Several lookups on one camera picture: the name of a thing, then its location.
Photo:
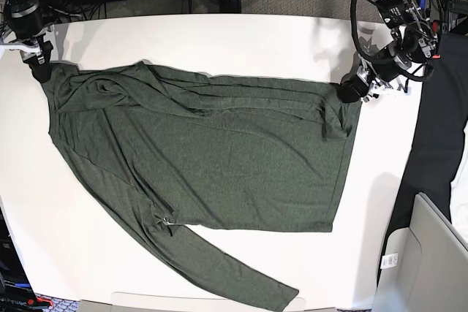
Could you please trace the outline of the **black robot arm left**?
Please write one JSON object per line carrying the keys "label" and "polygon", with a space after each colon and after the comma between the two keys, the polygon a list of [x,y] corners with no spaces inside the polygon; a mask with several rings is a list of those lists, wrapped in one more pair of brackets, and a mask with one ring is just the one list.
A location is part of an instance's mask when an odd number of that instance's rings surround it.
{"label": "black robot arm left", "polygon": [[351,0],[351,36],[361,62],[356,73],[337,90],[344,103],[390,93],[394,89],[391,83],[398,77],[407,83],[426,82],[434,72],[432,61],[437,58],[439,37],[426,14],[426,0],[365,1],[377,8],[392,40],[377,53],[368,54],[358,37],[358,0]]}

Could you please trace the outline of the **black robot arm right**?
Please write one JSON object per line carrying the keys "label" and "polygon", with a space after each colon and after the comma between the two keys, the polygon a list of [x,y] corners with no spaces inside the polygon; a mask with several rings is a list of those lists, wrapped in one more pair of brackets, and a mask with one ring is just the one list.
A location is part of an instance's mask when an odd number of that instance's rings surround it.
{"label": "black robot arm right", "polygon": [[1,50],[17,50],[36,81],[49,81],[53,44],[45,40],[40,0],[5,0],[1,24]]}

